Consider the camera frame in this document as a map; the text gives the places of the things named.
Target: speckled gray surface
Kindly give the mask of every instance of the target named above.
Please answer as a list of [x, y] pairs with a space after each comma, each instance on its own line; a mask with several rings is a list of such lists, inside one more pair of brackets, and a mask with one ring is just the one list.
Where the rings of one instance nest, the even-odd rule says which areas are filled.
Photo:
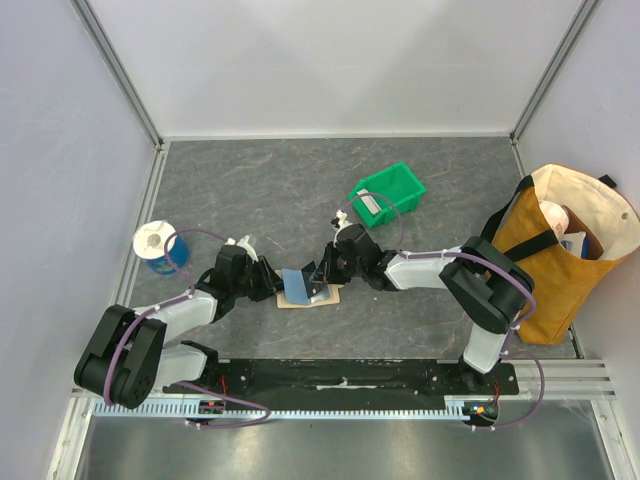
[[[398, 161], [428, 189], [404, 215], [403, 248], [410, 251], [447, 248], [477, 235], [519, 179], [506, 138], [174, 142], [153, 219], [236, 239], [251, 233], [274, 268], [300, 268], [320, 260], [333, 237], [329, 220], [358, 180]], [[378, 227], [372, 236], [392, 248], [398, 224]], [[213, 266], [219, 241], [201, 234], [186, 241], [192, 274]], [[177, 275], [161, 277], [140, 265], [131, 303], [151, 304], [184, 289]], [[339, 305], [306, 310], [278, 309], [275, 299], [241, 299], [221, 321], [187, 336], [224, 357], [455, 359], [464, 350], [471, 322], [445, 290], [376, 292], [355, 279], [340, 293]], [[575, 355], [568, 340], [533, 350], [547, 358]]]

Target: green plastic bin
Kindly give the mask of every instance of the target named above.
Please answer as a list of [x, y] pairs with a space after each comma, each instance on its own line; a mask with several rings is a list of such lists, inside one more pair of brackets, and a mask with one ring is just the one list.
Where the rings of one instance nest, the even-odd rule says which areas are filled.
[[[420, 197], [427, 192], [425, 186], [420, 183], [420, 180], [404, 162], [396, 163], [370, 177], [363, 178], [351, 191], [349, 198], [358, 195], [357, 192], [363, 188], [371, 193], [379, 193], [387, 197], [400, 213], [415, 210], [420, 203]], [[371, 214], [361, 199], [353, 202], [353, 207], [369, 228], [387, 224], [396, 216], [393, 208], [387, 205], [384, 200], [376, 197], [374, 200], [380, 207], [380, 212], [376, 215]]]

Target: black strap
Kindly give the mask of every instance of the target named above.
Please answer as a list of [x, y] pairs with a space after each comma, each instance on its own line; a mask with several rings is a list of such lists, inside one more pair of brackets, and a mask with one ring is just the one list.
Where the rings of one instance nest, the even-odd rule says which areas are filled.
[[603, 175], [598, 180], [600, 180], [609, 188], [616, 188], [618, 186], [618, 184], [614, 182], [613, 178], [611, 178], [609, 175]]
[[553, 230], [549, 229], [539, 233], [535, 237], [531, 237], [529, 240], [525, 240], [515, 247], [510, 248], [504, 252], [504, 254], [512, 262], [519, 262], [523, 258], [535, 255], [545, 248], [556, 245], [557, 243], [558, 239], [556, 238], [556, 234], [553, 233]]
[[487, 223], [485, 223], [480, 236], [484, 238], [487, 242], [493, 241], [493, 237], [496, 236], [498, 227], [500, 227], [500, 222], [502, 222], [504, 215], [507, 213], [507, 210], [509, 210], [509, 206], [511, 206], [511, 202], [513, 202], [513, 199], [516, 198], [516, 196], [520, 192], [531, 187], [533, 187], [533, 178], [531, 178], [531, 175], [527, 175], [522, 180], [520, 180], [520, 183], [516, 187], [516, 191], [513, 192], [513, 196], [511, 197], [511, 200], [509, 200], [509, 202], [504, 206], [504, 208], [498, 210], [496, 213], [494, 213], [489, 217], [489, 220], [487, 220]]
[[[482, 238], [484, 238], [488, 242], [493, 241], [493, 237], [495, 237], [496, 232], [500, 227], [500, 223], [507, 213], [507, 210], [509, 210], [509, 207], [511, 206], [514, 198], [516, 198], [516, 196], [520, 192], [526, 190], [527, 188], [533, 188], [533, 178], [531, 178], [531, 175], [527, 175], [522, 180], [520, 180], [520, 183], [516, 187], [515, 192], [513, 192], [511, 200], [509, 200], [509, 202], [503, 208], [489, 217], [489, 220], [487, 220], [487, 223], [484, 225], [482, 233], [480, 234]], [[535, 237], [532, 237], [529, 240], [525, 240], [524, 242], [516, 245], [515, 247], [506, 251], [504, 254], [513, 262], [518, 262], [523, 258], [535, 255], [545, 248], [556, 245], [557, 243], [558, 239], [556, 238], [555, 233], [553, 233], [553, 230], [548, 229], [542, 233], [539, 233]]]

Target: white wall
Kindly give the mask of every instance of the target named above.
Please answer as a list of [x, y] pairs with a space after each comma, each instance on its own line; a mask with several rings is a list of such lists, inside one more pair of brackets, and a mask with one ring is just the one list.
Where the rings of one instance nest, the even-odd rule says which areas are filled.
[[92, 0], [165, 136], [508, 132], [580, 0]]
[[44, 478], [151, 145], [65, 0], [0, 15], [0, 477]]
[[[640, 3], [606, 0], [598, 8], [525, 132], [520, 152], [530, 171], [563, 163], [609, 173], [640, 210]], [[586, 353], [605, 360], [629, 431], [640, 447], [640, 255], [591, 294], [576, 319]]]

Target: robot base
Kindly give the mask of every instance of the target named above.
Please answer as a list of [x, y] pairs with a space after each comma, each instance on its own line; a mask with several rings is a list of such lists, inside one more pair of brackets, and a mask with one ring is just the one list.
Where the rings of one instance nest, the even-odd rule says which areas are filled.
[[[215, 359], [195, 382], [229, 395], [262, 403], [272, 410], [416, 410], [444, 409], [445, 395], [517, 395], [513, 365], [499, 363], [475, 391], [461, 379], [456, 362], [438, 360], [279, 360]], [[165, 393], [193, 393], [172, 385]], [[246, 410], [227, 405], [228, 410]]]

